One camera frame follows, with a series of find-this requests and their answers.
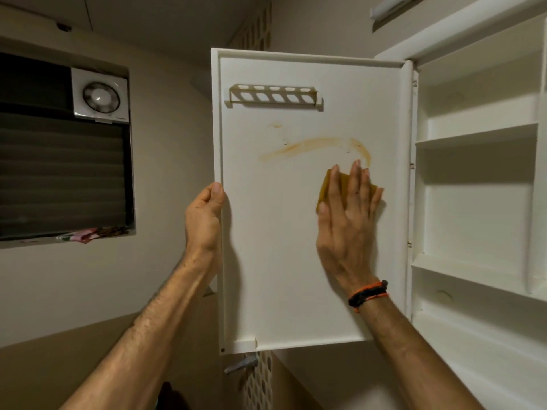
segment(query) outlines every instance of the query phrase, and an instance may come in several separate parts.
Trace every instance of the white cabinet door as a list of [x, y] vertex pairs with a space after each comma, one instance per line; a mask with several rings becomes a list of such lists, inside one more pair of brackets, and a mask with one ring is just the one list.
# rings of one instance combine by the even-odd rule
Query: white cabinet door
[[212, 50], [221, 352], [369, 337], [315, 248], [326, 170], [357, 158], [385, 188], [375, 270], [404, 309], [412, 77], [409, 61]]

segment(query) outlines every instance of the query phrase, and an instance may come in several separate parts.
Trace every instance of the wristband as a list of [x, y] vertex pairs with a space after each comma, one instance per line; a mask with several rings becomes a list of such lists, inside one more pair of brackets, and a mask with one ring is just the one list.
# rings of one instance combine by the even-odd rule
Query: wristband
[[359, 312], [359, 307], [366, 301], [374, 298], [380, 298], [382, 296], [389, 296], [387, 293], [387, 281], [376, 282], [372, 285], [366, 285], [355, 292], [347, 303], [355, 309], [355, 312]]

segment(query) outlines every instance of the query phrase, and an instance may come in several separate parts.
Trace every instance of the yellow sponge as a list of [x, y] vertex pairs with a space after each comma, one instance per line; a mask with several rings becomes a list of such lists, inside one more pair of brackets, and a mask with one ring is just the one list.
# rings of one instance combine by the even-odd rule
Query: yellow sponge
[[[315, 211], [319, 211], [319, 204], [321, 201], [324, 201], [326, 204], [329, 203], [329, 182], [330, 182], [330, 169], [326, 171], [325, 179], [323, 180], [323, 185], [321, 186], [321, 191], [319, 192], [319, 200], [317, 201], [317, 206]], [[340, 195], [342, 196], [342, 204], [344, 209], [347, 204], [347, 184], [350, 182], [349, 174], [340, 173]], [[374, 193], [378, 186], [371, 184], [370, 185], [370, 198], [373, 198]]]

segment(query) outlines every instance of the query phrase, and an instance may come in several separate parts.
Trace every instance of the brown stain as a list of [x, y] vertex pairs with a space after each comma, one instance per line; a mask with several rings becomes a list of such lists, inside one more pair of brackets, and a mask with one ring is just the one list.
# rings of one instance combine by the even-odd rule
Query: brown stain
[[366, 147], [361, 143], [361, 141], [350, 138], [311, 138], [304, 141], [297, 142], [295, 144], [287, 144], [283, 148], [262, 154], [259, 159], [262, 162], [271, 161], [273, 159], [280, 158], [291, 158], [299, 154], [315, 151], [323, 148], [332, 148], [332, 147], [345, 147], [349, 146], [354, 151], [357, 151], [363, 158], [366, 160], [366, 166], [370, 166], [370, 161], [372, 157], [370, 152]]

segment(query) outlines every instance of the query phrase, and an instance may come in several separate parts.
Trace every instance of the finger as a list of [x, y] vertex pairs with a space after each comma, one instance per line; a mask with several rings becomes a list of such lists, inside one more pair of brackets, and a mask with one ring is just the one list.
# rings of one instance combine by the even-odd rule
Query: finger
[[201, 192], [197, 195], [197, 197], [192, 201], [190, 206], [192, 207], [204, 207], [207, 202], [211, 199], [211, 192], [213, 190], [214, 183], [210, 183], [207, 187], [205, 187]]
[[353, 162], [350, 171], [350, 180], [347, 185], [347, 207], [346, 210], [351, 213], [359, 213], [361, 206], [359, 198], [359, 188], [361, 183], [361, 161], [358, 159]]
[[330, 236], [330, 210], [329, 206], [321, 201], [317, 212], [317, 222], [319, 225], [319, 236], [317, 241], [324, 241]]
[[372, 200], [370, 201], [370, 218], [374, 220], [376, 218], [376, 209], [380, 201], [382, 200], [383, 188], [377, 188], [376, 192], [373, 195]]
[[321, 262], [325, 260], [325, 255], [329, 252], [332, 246], [332, 225], [330, 221], [329, 206], [325, 202], [319, 204], [317, 211], [317, 223], [319, 233], [317, 234], [317, 252]]
[[224, 205], [224, 200], [226, 199], [226, 193], [221, 183], [214, 182], [211, 188], [211, 198], [207, 203], [208, 207], [211, 207], [215, 216], [221, 214], [222, 206]]
[[329, 180], [329, 204], [332, 225], [345, 218], [344, 205], [342, 204], [342, 196], [340, 195], [340, 167], [335, 165], [330, 170]]
[[361, 199], [361, 213], [368, 216], [370, 209], [370, 172], [368, 168], [365, 168], [361, 172], [361, 189], [359, 190], [359, 197]]

